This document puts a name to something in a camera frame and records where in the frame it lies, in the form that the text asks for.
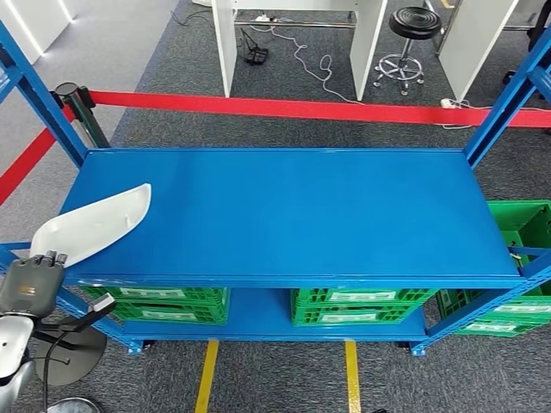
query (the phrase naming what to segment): green plastic crate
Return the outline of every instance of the green plastic crate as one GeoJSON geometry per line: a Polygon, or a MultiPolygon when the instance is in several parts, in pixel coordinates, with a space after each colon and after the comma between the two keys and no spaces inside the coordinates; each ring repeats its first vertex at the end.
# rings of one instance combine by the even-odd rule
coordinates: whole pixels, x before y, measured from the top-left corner
{"type": "Polygon", "coordinates": [[[406,318],[418,305],[333,305],[301,306],[291,291],[292,322],[295,326],[312,324],[396,324],[406,318]]]}
{"type": "Polygon", "coordinates": [[[477,320],[462,330],[456,331],[455,334],[460,336],[516,337],[540,325],[542,324],[526,321],[477,320]]]}
{"type": "Polygon", "coordinates": [[[313,288],[292,290],[294,302],[297,305],[319,304],[373,304],[385,305],[423,304],[438,290],[404,288],[404,289],[376,289],[376,288],[313,288]]]}
{"type": "Polygon", "coordinates": [[[197,303],[219,305],[226,296],[226,288],[193,288],[193,287],[82,287],[92,298],[109,293],[117,301],[159,300],[178,301],[180,303],[197,303]]]}
{"type": "Polygon", "coordinates": [[[220,324],[227,322],[229,295],[220,305],[171,301],[117,301],[112,315],[122,321],[143,320],[169,323],[220,324]]]}
{"type": "MultiPolygon", "coordinates": [[[[506,245],[551,248],[551,200],[491,200],[488,206],[506,245]]],[[[522,256],[521,265],[529,261],[522,256]]]]}
{"type": "MultiPolygon", "coordinates": [[[[441,290],[436,293],[436,302],[440,314],[448,317],[483,292],[484,290],[441,290]]],[[[551,320],[551,283],[546,282],[482,316],[503,320],[515,317],[551,320]]]]}

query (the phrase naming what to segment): red barrier rope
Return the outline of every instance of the red barrier rope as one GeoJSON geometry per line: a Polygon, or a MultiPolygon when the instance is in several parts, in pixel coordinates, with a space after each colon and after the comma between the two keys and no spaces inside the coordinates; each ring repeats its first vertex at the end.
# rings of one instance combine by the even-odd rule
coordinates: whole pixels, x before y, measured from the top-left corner
{"type": "MultiPolygon", "coordinates": [[[[64,109],[63,113],[69,121],[74,119],[70,110],[64,109]]],[[[29,175],[54,143],[55,143],[54,135],[48,129],[45,128],[0,176],[0,205],[3,204],[5,200],[7,200],[8,197],[29,175]]]]}
{"type": "MultiPolygon", "coordinates": [[[[429,125],[480,125],[488,109],[444,109],[423,106],[355,105],[352,103],[284,101],[218,96],[161,95],[152,93],[91,91],[96,104],[299,119],[429,125]]],[[[522,110],[509,126],[551,127],[551,111],[522,110]]]]}

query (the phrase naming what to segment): crate label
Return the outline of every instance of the crate label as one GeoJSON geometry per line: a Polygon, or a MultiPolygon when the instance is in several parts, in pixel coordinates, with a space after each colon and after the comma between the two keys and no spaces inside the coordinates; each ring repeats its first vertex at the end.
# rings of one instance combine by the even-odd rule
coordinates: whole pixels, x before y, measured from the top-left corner
{"type": "Polygon", "coordinates": [[[514,324],[482,324],[482,323],[473,323],[465,330],[471,331],[501,331],[501,332],[513,332],[515,331],[516,325],[514,324]]]}
{"type": "Polygon", "coordinates": [[[332,293],[329,301],[386,301],[396,298],[396,291],[381,293],[332,293]]]}
{"type": "Polygon", "coordinates": [[[158,297],[162,299],[178,298],[185,299],[186,294],[182,290],[149,290],[143,288],[125,288],[121,287],[120,292],[122,295],[131,295],[134,297],[158,297]]]}
{"type": "Polygon", "coordinates": [[[156,320],[180,320],[180,321],[197,321],[192,312],[157,312],[143,310],[142,315],[147,318],[156,320]]]}
{"type": "Polygon", "coordinates": [[[343,314],[343,315],[334,315],[334,314],[325,314],[322,318],[323,323],[344,323],[350,321],[376,321],[377,314],[343,314]]]}
{"type": "Polygon", "coordinates": [[[501,305],[495,311],[521,313],[551,312],[551,305],[501,305]]]}

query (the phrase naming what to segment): stool base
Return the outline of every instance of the stool base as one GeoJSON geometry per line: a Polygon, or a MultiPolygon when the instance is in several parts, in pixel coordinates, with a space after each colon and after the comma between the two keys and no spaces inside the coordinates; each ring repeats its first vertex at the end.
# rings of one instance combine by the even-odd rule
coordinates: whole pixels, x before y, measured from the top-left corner
{"type": "Polygon", "coordinates": [[[418,60],[410,56],[403,56],[403,54],[389,54],[379,60],[379,64],[375,66],[376,71],[380,74],[373,83],[375,87],[380,86],[380,80],[383,77],[388,77],[392,80],[399,81],[401,92],[403,96],[407,96],[409,90],[409,82],[417,79],[417,83],[424,83],[424,74],[423,67],[418,60]]]}

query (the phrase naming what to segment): stanchion base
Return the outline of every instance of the stanchion base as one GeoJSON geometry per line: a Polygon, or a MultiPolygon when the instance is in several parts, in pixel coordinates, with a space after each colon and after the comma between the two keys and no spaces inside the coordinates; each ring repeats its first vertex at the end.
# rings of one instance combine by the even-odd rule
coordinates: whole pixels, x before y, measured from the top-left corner
{"type": "MultiPolygon", "coordinates": [[[[51,333],[51,336],[59,336],[61,333],[51,333]]],[[[103,355],[107,339],[100,331],[88,327],[80,333],[68,334],[65,341],[75,344],[76,350],[66,350],[60,346],[56,347],[51,354],[52,359],[68,361],[68,364],[56,360],[50,360],[48,368],[48,385],[69,385],[78,381],[95,367],[103,355]]],[[[51,344],[41,342],[36,349],[36,373],[42,379],[45,373],[45,360],[51,344]]]]}
{"type": "Polygon", "coordinates": [[[103,413],[103,410],[86,398],[65,398],[48,407],[48,413],[103,413]]]}

